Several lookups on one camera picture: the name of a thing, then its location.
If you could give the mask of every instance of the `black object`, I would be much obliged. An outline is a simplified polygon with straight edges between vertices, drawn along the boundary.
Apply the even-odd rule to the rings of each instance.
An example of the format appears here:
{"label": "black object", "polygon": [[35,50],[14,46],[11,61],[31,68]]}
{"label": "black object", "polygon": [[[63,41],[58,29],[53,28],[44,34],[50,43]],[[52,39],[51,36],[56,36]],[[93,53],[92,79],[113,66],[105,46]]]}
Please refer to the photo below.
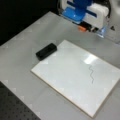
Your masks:
{"label": "black object", "polygon": [[40,120],[0,82],[0,120]]}
{"label": "black object", "polygon": [[38,59],[41,61],[48,57],[49,55],[51,55],[52,53],[54,53],[55,51],[57,51],[57,47],[53,43],[51,43],[42,50],[40,50],[39,52],[37,52],[36,55]]}

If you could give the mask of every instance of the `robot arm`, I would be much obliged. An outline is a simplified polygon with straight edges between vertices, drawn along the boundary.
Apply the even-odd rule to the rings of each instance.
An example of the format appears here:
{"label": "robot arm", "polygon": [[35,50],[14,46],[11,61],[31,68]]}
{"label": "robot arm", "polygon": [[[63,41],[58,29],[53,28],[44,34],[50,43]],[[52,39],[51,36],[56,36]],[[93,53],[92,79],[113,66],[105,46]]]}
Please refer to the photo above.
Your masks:
{"label": "robot arm", "polygon": [[64,18],[90,32],[103,31],[111,15],[109,0],[61,0],[61,9]]}

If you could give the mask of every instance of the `tabletop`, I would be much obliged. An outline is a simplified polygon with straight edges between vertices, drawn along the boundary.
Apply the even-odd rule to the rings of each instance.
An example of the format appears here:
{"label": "tabletop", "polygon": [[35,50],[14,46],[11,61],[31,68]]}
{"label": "tabletop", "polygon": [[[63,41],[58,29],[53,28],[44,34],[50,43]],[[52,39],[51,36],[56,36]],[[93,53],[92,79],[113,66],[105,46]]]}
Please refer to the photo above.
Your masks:
{"label": "tabletop", "polygon": [[77,26],[51,12],[0,47],[0,81],[42,120],[119,120],[120,83],[90,118],[79,108],[37,78],[30,70],[38,64],[35,53],[49,43],[64,39],[120,68],[120,46]]}

